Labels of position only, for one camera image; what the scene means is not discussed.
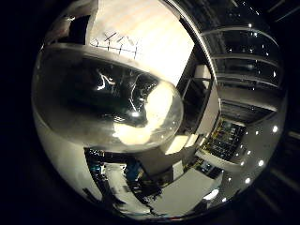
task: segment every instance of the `ceiling light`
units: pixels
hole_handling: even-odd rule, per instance
[[[277,126],[273,126],[273,133],[276,133],[278,131],[278,127]]]
[[[247,179],[245,180],[245,183],[248,184],[248,183],[250,183],[250,181],[251,181],[250,178],[247,178]]]
[[[260,160],[260,161],[259,161],[259,166],[261,167],[261,166],[263,166],[263,164],[264,164],[264,161],[263,161],[263,160]]]

